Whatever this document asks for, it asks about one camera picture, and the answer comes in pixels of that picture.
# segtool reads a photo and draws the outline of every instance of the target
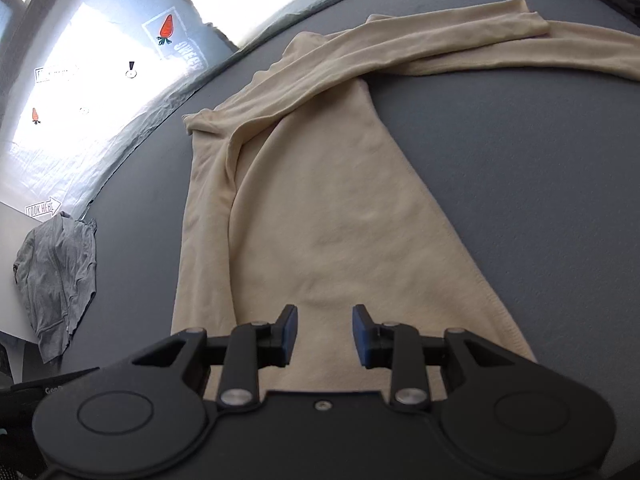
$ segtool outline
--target dark gray cloth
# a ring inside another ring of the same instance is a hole
[[[14,263],[43,362],[62,355],[95,294],[95,221],[61,212],[32,229]]]

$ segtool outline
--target black device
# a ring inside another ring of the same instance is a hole
[[[363,305],[353,308],[356,350],[363,366],[391,370],[388,403],[380,392],[260,400],[258,370],[289,363],[297,325],[287,305],[274,324],[211,338],[188,329],[80,372],[32,412],[49,466],[41,478],[601,478],[615,420],[598,394],[466,330],[437,338],[376,324]],[[209,401],[211,365],[223,368]],[[426,365],[440,367],[447,399],[431,400]],[[12,396],[34,388],[0,396],[0,426]]]

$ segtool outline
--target gray crumpled cloth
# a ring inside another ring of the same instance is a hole
[[[43,362],[62,355],[95,295],[95,220],[61,212],[32,229],[14,263]]]

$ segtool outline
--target gray tabletop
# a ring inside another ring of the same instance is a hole
[[[98,293],[59,370],[109,364],[169,333],[191,163],[182,114],[213,108],[241,89],[302,30],[329,33],[372,13],[492,1],[345,0],[194,95],[90,208],[98,223]],[[640,32],[597,0],[527,3],[548,19]],[[540,69],[367,80],[380,118],[539,361],[612,404],[619,428],[604,472],[640,459],[640,85]],[[25,377],[37,368],[26,363]]]

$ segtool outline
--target screw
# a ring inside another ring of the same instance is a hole
[[[318,400],[318,402],[314,404],[314,408],[319,412],[328,412],[332,407],[332,403],[328,400]]]
[[[248,390],[242,388],[231,388],[220,395],[220,400],[227,406],[244,406],[252,401],[254,396]]]
[[[427,392],[420,388],[403,388],[396,392],[396,400],[402,404],[413,406],[427,400]]]

